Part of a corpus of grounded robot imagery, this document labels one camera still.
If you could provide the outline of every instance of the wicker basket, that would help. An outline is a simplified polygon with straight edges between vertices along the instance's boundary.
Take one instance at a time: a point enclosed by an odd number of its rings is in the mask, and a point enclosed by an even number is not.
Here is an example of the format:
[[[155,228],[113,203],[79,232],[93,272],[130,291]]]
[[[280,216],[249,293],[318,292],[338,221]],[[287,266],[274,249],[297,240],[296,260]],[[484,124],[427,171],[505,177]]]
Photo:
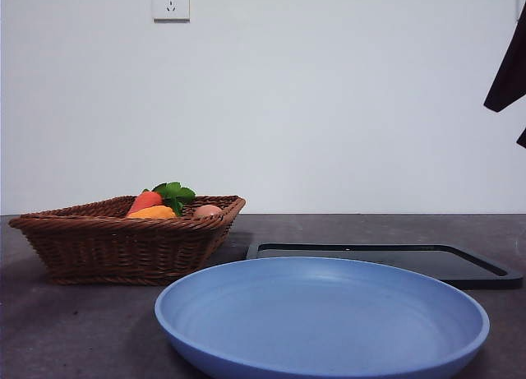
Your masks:
[[[56,284],[169,284],[199,270],[245,205],[239,196],[198,196],[176,219],[127,219],[134,196],[21,215],[9,224],[30,241]],[[190,217],[198,206],[222,209]]]

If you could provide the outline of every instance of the basket rim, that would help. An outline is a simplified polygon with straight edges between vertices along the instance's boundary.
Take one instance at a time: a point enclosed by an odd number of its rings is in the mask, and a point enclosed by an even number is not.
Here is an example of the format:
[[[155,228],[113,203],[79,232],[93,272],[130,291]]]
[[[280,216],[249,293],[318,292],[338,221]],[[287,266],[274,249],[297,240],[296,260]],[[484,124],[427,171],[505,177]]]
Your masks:
[[[101,227],[112,228],[175,228],[175,229],[215,229],[219,226],[230,223],[245,206],[246,201],[240,196],[196,196],[198,199],[207,198],[230,198],[232,202],[221,210],[218,214],[204,216],[200,218],[182,216],[172,219],[139,219],[127,217],[113,217],[113,216],[85,216],[85,215],[56,215],[62,210],[83,209],[87,206],[97,206],[114,201],[123,201],[135,198],[135,196],[116,196],[107,200],[86,203],[82,205],[69,206],[61,209],[44,210],[40,212],[32,212],[22,214],[14,219],[11,219],[9,225],[14,228],[23,229],[29,224],[36,226],[37,224],[54,224],[53,227],[61,226],[61,228],[79,227]]]

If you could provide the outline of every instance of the egg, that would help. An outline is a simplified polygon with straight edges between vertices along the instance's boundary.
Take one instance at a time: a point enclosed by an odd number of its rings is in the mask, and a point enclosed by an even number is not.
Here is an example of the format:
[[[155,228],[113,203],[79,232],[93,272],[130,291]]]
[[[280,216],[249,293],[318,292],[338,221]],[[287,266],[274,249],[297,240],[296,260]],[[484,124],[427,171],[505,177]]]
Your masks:
[[[205,217],[205,216],[212,216],[217,215],[221,212],[221,208],[215,205],[203,205],[199,206],[196,210],[194,210],[194,217]]]

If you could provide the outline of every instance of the black cutting board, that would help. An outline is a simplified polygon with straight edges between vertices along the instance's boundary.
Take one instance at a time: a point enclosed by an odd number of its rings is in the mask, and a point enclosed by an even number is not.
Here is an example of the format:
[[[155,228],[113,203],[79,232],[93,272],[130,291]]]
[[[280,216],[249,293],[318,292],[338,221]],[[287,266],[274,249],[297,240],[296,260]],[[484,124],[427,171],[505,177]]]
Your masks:
[[[333,257],[369,261],[411,270],[459,289],[517,289],[523,276],[466,249],[446,245],[253,244],[247,259],[265,257]]]

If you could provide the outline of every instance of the table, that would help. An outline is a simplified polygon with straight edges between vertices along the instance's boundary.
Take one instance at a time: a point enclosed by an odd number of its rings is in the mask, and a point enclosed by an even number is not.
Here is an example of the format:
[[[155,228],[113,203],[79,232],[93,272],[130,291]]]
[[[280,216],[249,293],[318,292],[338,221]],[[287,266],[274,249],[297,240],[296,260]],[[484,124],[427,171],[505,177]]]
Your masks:
[[[163,287],[47,283],[44,265],[2,216],[0,377],[207,376],[169,345],[153,311]],[[208,266],[243,260],[251,243],[444,243],[526,272],[526,215],[239,215]],[[491,332],[455,379],[526,373],[526,289],[468,290]]]

